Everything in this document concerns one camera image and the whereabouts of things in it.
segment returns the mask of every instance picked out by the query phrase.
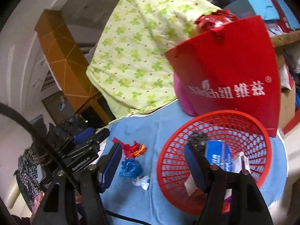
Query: cardboard box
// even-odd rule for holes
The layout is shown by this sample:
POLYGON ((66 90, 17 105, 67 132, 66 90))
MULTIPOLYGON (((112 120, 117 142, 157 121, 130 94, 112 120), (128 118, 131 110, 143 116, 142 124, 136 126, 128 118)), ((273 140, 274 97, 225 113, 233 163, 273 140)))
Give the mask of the cardboard box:
POLYGON ((295 116, 296 86, 292 90, 282 89, 280 94, 280 112, 278 127, 284 128, 295 116))
POLYGON ((281 68, 285 64, 285 59, 284 59, 284 47, 275 47, 275 54, 276 54, 276 61, 277 61, 277 66, 278 68, 281 68))
POLYGON ((271 0, 237 0, 225 8, 239 19, 260 15, 263 20, 278 20, 279 14, 271 0))

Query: red plastic basket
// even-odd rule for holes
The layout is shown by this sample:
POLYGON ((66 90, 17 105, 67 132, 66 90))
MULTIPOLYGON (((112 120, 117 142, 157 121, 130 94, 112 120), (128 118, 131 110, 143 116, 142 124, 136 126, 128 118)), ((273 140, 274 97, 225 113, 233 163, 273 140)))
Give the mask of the red plastic basket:
MULTIPOLYGON (((179 128, 166 142, 157 162, 157 180, 164 196, 178 209, 199 215, 205 195, 189 197, 184 182, 190 175, 183 149, 192 131, 206 133, 211 140, 224 140, 232 155, 244 152, 251 175, 261 187, 270 169, 272 148, 266 129, 252 116, 238 111, 215 111, 198 116, 179 128)), ((223 212, 228 212, 224 202, 223 212)))

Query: red plastic wrapper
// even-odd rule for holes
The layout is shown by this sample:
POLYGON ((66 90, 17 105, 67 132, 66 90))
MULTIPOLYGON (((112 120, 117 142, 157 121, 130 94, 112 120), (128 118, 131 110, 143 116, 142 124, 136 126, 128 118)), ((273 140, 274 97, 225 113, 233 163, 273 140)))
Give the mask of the red plastic wrapper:
POLYGON ((143 155, 147 150, 147 147, 134 141, 133 145, 124 144, 122 141, 118 140, 117 138, 112 139, 113 143, 120 143, 123 149, 123 153, 125 155, 125 159, 127 158, 136 158, 140 155, 143 155))
POLYGON ((197 33, 219 28, 238 20, 238 18, 228 9, 217 10, 209 15, 200 16, 194 24, 197 25, 197 33))

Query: red plastic bag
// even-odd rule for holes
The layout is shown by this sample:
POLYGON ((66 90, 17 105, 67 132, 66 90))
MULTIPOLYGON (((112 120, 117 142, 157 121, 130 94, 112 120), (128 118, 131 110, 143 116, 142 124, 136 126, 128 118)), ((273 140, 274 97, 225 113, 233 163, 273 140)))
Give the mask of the red plastic bag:
POLYGON ((219 28, 238 20, 238 18, 228 9, 217 10, 209 15, 200 16, 194 24, 197 25, 197 33, 219 28))
POLYGON ((201 33, 165 52, 198 115, 237 110, 275 137, 280 107, 276 55, 260 16, 201 33))

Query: light green quilt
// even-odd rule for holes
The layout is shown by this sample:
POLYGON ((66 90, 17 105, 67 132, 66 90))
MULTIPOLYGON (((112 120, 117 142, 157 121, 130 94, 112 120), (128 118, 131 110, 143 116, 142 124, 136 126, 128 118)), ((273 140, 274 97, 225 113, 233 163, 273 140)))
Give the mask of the light green quilt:
POLYGON ((193 22, 217 9, 205 0, 119 1, 86 72, 117 119, 176 99, 163 53, 194 36, 193 22))

